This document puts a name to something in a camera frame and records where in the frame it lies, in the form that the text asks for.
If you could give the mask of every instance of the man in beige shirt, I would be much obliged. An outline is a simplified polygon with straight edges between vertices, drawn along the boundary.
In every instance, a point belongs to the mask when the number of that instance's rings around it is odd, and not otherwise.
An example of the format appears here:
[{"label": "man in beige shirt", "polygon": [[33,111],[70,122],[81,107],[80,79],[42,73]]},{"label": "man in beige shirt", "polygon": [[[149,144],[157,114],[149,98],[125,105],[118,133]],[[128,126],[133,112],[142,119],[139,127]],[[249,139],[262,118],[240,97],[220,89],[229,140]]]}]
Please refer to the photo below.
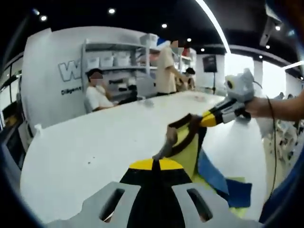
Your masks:
[{"label": "man in beige shirt", "polygon": [[170,46],[164,47],[157,61],[157,71],[156,71],[156,91],[157,95],[168,95],[176,93],[175,77],[183,82],[188,79],[186,76],[182,75],[174,67],[173,50],[178,50],[179,42],[178,40],[171,41]]}]

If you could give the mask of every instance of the wall lettering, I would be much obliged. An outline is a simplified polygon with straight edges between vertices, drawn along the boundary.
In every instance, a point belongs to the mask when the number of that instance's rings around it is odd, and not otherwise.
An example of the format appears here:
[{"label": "wall lettering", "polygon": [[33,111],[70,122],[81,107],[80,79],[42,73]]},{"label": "wall lettering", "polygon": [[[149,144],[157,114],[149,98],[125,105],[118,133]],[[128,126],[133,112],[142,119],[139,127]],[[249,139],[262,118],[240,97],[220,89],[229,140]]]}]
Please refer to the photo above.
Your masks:
[{"label": "wall lettering", "polygon": [[78,86],[76,88],[72,88],[72,89],[63,89],[61,90],[61,95],[66,95],[66,94],[71,94],[72,92],[75,92],[75,91],[81,91],[81,86]]},{"label": "wall lettering", "polygon": [[69,82],[72,79],[81,79],[80,72],[81,62],[79,60],[71,60],[68,63],[58,64],[58,69],[63,82]]}]

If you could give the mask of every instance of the gray plastic mount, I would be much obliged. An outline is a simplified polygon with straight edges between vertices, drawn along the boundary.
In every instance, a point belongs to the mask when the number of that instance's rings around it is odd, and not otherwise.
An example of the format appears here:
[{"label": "gray plastic mount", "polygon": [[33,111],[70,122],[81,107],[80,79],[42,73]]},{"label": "gray plastic mount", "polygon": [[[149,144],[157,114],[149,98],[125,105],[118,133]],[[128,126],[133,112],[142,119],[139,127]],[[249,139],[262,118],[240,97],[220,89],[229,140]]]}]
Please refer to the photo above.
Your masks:
[{"label": "gray plastic mount", "polygon": [[[48,228],[126,228],[132,205],[141,187],[117,182],[111,182],[100,189],[83,203],[82,210],[68,220],[56,220],[47,224]],[[262,224],[244,220],[234,215],[229,210],[227,202],[219,195],[195,183],[176,185],[172,187],[181,211],[186,228],[259,228]],[[124,191],[118,202],[111,221],[103,222],[99,217],[107,208],[107,202],[116,190]],[[196,194],[201,203],[207,206],[212,218],[207,222],[200,220],[198,211],[188,194]]]}]

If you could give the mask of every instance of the blue cloth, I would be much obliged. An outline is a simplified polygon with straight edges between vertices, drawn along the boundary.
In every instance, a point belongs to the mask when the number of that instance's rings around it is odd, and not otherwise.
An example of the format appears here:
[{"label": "blue cloth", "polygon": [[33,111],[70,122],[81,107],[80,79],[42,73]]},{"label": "blue cloth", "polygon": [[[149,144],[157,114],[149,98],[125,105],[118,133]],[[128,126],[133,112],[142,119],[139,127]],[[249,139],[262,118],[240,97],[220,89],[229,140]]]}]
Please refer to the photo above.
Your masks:
[{"label": "blue cloth", "polygon": [[248,208],[251,203],[251,183],[226,179],[229,195],[224,196],[230,208]]},{"label": "blue cloth", "polygon": [[223,174],[211,163],[206,153],[201,150],[198,160],[199,175],[215,190],[229,195],[226,179]]},{"label": "blue cloth", "polygon": [[251,203],[251,183],[226,179],[201,150],[198,159],[199,175],[224,198],[231,208],[247,208]]}]

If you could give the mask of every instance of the gray gripper housing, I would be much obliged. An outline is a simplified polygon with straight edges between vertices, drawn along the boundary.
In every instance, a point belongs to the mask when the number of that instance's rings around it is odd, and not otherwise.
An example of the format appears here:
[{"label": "gray gripper housing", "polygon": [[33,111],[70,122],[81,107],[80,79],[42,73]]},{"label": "gray gripper housing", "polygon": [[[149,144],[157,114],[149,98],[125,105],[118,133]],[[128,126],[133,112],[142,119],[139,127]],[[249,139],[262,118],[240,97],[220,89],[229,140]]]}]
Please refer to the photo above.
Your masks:
[{"label": "gray gripper housing", "polygon": [[[228,81],[233,84],[232,88],[229,88],[227,84]],[[225,86],[228,97],[230,99],[236,99],[241,103],[252,100],[255,95],[253,82],[253,75],[248,68],[245,68],[244,72],[237,76],[226,76]]]},{"label": "gray gripper housing", "polygon": [[[111,182],[93,196],[86,199],[82,210],[68,220],[56,220],[47,224],[48,228],[126,228],[132,205],[141,187]],[[261,223],[244,220],[230,212],[228,203],[212,190],[196,183],[172,187],[180,204],[186,228],[259,228]],[[100,216],[107,208],[115,191],[122,191],[111,221],[103,222]],[[202,222],[189,192],[197,196],[202,205],[208,208],[210,220]]]}]

